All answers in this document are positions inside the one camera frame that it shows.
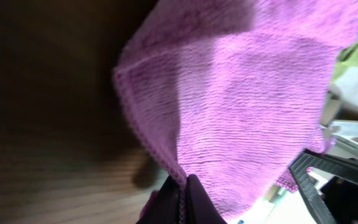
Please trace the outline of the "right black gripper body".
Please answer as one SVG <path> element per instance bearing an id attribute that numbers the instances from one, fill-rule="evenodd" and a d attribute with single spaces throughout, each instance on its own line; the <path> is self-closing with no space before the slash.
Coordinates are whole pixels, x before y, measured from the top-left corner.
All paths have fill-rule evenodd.
<path id="1" fill-rule="evenodd" d="M 338 224 L 358 224 L 358 185 L 333 177 L 320 191 Z"/>

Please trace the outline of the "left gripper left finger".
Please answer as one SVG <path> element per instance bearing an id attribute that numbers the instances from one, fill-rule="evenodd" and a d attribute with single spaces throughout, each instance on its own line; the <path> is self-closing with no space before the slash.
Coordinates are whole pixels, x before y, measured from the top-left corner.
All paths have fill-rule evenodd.
<path id="1" fill-rule="evenodd" d="M 177 224 L 179 186 L 168 176 L 157 193 L 152 194 L 136 224 Z"/>

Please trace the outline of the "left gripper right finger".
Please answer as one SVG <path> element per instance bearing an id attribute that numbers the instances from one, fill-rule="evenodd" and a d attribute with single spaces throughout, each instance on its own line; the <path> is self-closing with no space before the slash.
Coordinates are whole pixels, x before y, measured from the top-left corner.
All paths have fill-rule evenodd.
<path id="1" fill-rule="evenodd" d="M 194 174 L 187 178 L 185 197 L 187 224 L 226 224 Z"/>

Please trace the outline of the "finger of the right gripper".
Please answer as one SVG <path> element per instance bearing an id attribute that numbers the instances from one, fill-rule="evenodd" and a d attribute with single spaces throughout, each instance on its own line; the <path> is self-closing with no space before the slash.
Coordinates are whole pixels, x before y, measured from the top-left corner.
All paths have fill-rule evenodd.
<path id="1" fill-rule="evenodd" d="M 303 152 L 303 160 L 307 168 L 317 168 L 358 185 L 358 161 L 310 151 Z"/>
<path id="2" fill-rule="evenodd" d="M 301 198 L 306 205 L 309 214 L 317 224 L 336 224 L 335 218 L 332 216 L 328 207 L 321 198 L 318 190 L 314 187 L 308 175 L 308 168 L 312 167 L 320 158 L 309 152 L 302 152 L 293 164 L 289 167 Z"/>

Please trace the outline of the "purple microfiber cloth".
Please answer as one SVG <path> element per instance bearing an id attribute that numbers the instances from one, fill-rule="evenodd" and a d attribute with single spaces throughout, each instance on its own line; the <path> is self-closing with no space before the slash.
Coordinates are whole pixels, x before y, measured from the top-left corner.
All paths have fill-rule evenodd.
<path id="1" fill-rule="evenodd" d="M 123 110 L 180 185 L 197 175 L 239 218 L 288 166 L 324 152 L 319 126 L 340 51 L 358 39 L 358 0 L 159 0 L 114 70 Z"/>

